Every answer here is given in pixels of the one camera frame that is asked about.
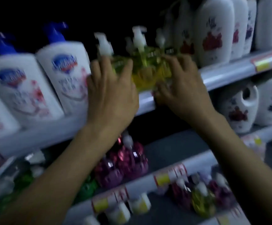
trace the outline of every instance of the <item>forearm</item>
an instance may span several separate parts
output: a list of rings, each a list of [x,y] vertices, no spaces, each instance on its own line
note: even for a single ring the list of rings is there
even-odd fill
[[[216,113],[198,129],[220,164],[237,201],[252,224],[272,224],[272,170],[248,149]]]
[[[104,131],[83,128],[59,158],[26,189],[0,224],[60,224],[82,183],[110,147]]]

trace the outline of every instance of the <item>white pump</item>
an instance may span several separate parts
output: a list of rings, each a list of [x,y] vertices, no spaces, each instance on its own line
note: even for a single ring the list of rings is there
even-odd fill
[[[164,37],[164,34],[162,32],[162,29],[161,28],[158,28],[156,30],[156,44],[158,47],[160,48],[164,48],[164,44],[165,44],[165,37]]]
[[[134,26],[132,27],[134,33],[134,46],[139,50],[139,52],[144,52],[144,47],[146,46],[146,40],[143,32],[146,32],[146,27]]]
[[[113,48],[111,43],[107,41],[106,35],[104,33],[95,32],[94,37],[99,41],[99,45],[97,46],[97,48],[100,56],[112,56],[114,53]]]
[[[134,50],[135,50],[135,47],[134,47],[134,44],[133,44],[133,41],[130,37],[125,37],[125,40],[126,40],[126,51],[132,55]]]

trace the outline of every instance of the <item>pump nozzle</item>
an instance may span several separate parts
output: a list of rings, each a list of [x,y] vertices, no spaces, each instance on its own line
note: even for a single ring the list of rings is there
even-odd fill
[[[60,31],[67,29],[68,26],[65,22],[55,23],[50,22],[43,27],[43,31],[48,37],[50,43],[64,42],[65,38]]]
[[[132,31],[134,33],[134,46],[140,51],[144,51],[144,47],[146,46],[146,40],[143,32],[146,32],[146,27],[143,26],[134,26],[132,28]]]
[[[158,47],[160,48],[164,48],[164,44],[165,44],[165,37],[163,35],[162,29],[158,28],[156,30],[156,44],[158,45]]]
[[[94,37],[99,41],[99,45],[97,46],[99,54],[112,56],[113,48],[110,42],[107,41],[107,37],[104,33],[95,32]]]
[[[13,45],[9,43],[12,40],[15,40],[13,35],[0,32],[0,55],[17,53]]]
[[[135,47],[134,47],[134,44],[133,44],[133,41],[130,37],[125,37],[125,40],[126,40],[126,51],[132,55],[134,50],[135,50]]]

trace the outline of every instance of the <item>metal shelf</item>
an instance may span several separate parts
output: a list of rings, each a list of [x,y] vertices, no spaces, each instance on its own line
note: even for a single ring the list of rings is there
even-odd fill
[[[258,136],[263,142],[271,141],[272,126],[259,129],[251,134]],[[158,186],[175,181],[181,174],[191,175],[204,167],[218,164],[213,153],[208,150],[203,140],[193,131],[187,130],[170,137],[173,138],[172,141],[176,142],[174,145],[171,144],[174,148],[170,147],[168,143],[165,144],[166,139],[145,146],[145,154],[149,159],[149,174],[95,195],[91,199],[73,206],[67,212],[64,224],[71,224],[73,221],[79,221],[87,215],[112,208],[120,201],[136,199],[141,193],[154,192]],[[178,138],[183,139],[183,143],[179,143]],[[195,150],[187,150],[190,147],[195,147]]]
[[[200,70],[202,79],[208,90],[228,85],[243,78],[272,69],[272,50],[256,52],[228,64],[212,65]],[[139,110],[141,115],[155,109],[151,91],[139,94]],[[61,120],[49,122],[32,129],[0,139],[0,155],[3,158],[22,156],[35,150],[69,140],[75,136],[85,124],[83,115],[68,116]]]

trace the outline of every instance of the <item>red fruit graphic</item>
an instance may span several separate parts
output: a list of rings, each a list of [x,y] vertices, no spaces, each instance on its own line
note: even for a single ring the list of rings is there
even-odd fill
[[[239,41],[239,30],[237,29],[237,30],[234,32],[233,43],[238,43],[238,41]]]
[[[186,41],[183,41],[183,45],[180,48],[180,52],[182,54],[191,54],[191,55],[193,55],[194,54],[194,44],[191,43],[191,45],[189,46]]]
[[[215,37],[214,35],[212,35],[212,32],[209,31],[207,33],[207,37],[203,40],[204,50],[210,51],[222,47],[221,37],[221,33],[219,33],[217,37]]]
[[[40,90],[40,88],[36,88],[34,91],[33,91],[33,97],[35,99],[37,99],[39,102],[44,102],[44,97],[43,97],[43,94]]]
[[[239,109],[238,106],[235,107],[235,110],[229,112],[229,118],[231,121],[247,121],[248,110],[245,110],[244,113]]]

